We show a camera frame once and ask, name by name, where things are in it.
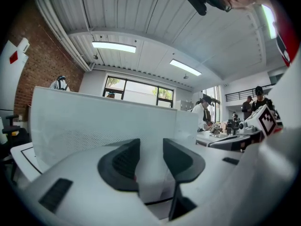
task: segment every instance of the fluorescent light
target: fluorescent light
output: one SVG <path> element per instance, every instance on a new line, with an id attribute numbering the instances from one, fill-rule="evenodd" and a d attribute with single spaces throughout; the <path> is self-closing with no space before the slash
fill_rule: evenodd
<path id="1" fill-rule="evenodd" d="M 190 73 L 192 73 L 192 74 L 194 74 L 196 76 L 199 76 L 199 75 L 202 74 L 199 71 L 196 71 L 195 69 L 192 69 L 189 66 L 187 66 L 187 65 L 185 65 L 185 64 L 183 64 L 183 63 L 181 63 L 179 61 L 176 61 L 174 59 L 170 62 L 170 64 L 174 65 L 174 66 L 176 66 L 176 67 L 178 67 L 180 69 L 186 70 L 186 71 L 188 71 L 188 72 L 190 72 Z"/>
<path id="2" fill-rule="evenodd" d="M 265 14 L 265 16 L 267 18 L 267 21 L 268 21 L 269 34 L 271 36 L 271 39 L 274 39 L 274 38 L 276 38 L 276 30 L 275 30 L 275 27 L 273 25 L 273 22 L 275 22 L 275 18 L 274 18 L 273 12 L 267 6 L 262 5 L 262 8 L 263 8 L 264 14 Z"/>
<path id="3" fill-rule="evenodd" d="M 92 45 L 94 48 L 109 48 L 109 49 L 122 50 L 122 51 L 126 51 L 126 52 L 131 52 L 131 53 L 136 52 L 136 46 L 131 46 L 131 45 L 122 44 L 122 43 L 93 41 Z"/>

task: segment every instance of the white ceiling beam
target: white ceiling beam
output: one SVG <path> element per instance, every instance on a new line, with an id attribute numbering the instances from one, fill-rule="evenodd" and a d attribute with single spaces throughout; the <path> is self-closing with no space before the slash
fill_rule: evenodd
<path id="1" fill-rule="evenodd" d="M 67 34 L 69 37 L 77 37 L 77 36 L 81 36 L 81 35 L 90 35 L 90 34 L 99 34 L 99 35 L 112 34 L 112 35 L 116 35 L 116 36 L 133 37 L 135 39 L 140 39 L 143 41 L 148 41 L 148 42 L 152 42 L 155 44 L 159 44 L 161 46 L 168 47 L 169 49 L 173 49 L 174 52 L 178 55 L 181 55 L 188 59 L 192 59 L 195 62 L 197 62 L 197 64 L 199 64 L 199 66 L 200 66 L 198 68 L 198 70 L 201 70 L 200 72 L 202 72 L 202 74 L 204 74 L 206 76 L 213 76 L 215 79 L 222 81 L 221 75 L 219 75 L 216 71 L 209 68 L 208 66 L 201 64 L 201 62 L 195 55 L 191 54 L 190 52 L 184 50 L 183 48 L 181 48 L 177 45 L 174 45 L 174 44 L 172 44 L 162 38 L 154 36 L 152 34 L 146 34 L 144 32 L 139 32 L 139 31 L 129 30 L 129 29 L 99 28 L 99 27 L 89 28 L 89 31 L 87 31 L 87 29 L 74 30 L 74 31 L 68 32 Z"/>
<path id="2" fill-rule="evenodd" d="M 168 84 L 168 85 L 171 85 L 173 87 L 178 87 L 180 89 L 184 89 L 184 90 L 187 90 L 189 92 L 191 92 L 193 90 L 193 88 L 182 85 L 180 83 L 176 83 L 176 82 L 173 82 L 173 81 L 169 81 L 169 80 L 166 80 L 166 79 L 154 76 L 154 75 L 149 75 L 149 74 L 141 73 L 141 72 L 138 72 L 138 71 L 122 69 L 122 68 L 112 67 L 112 66 L 105 66 L 105 65 L 94 65 L 93 69 L 94 70 L 103 70 L 103 71 L 133 75 L 133 76 L 136 76 L 136 77 L 140 77 L 140 78 L 144 78 L 144 79 L 148 79 L 148 80 Z"/>

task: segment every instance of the office desk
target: office desk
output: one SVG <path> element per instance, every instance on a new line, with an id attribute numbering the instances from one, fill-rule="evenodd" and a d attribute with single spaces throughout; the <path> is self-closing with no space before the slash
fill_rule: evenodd
<path id="1" fill-rule="evenodd" d="M 213 141 L 219 141 L 222 138 L 211 137 L 212 133 L 210 131 L 202 131 L 197 134 L 197 142 L 200 145 L 208 146 L 209 143 Z M 226 133 L 220 133 L 220 135 L 228 136 Z"/>
<path id="2" fill-rule="evenodd" d="M 24 145 L 15 146 L 10 149 L 10 152 L 19 169 L 30 182 L 35 180 L 43 173 L 38 165 L 31 142 Z"/>

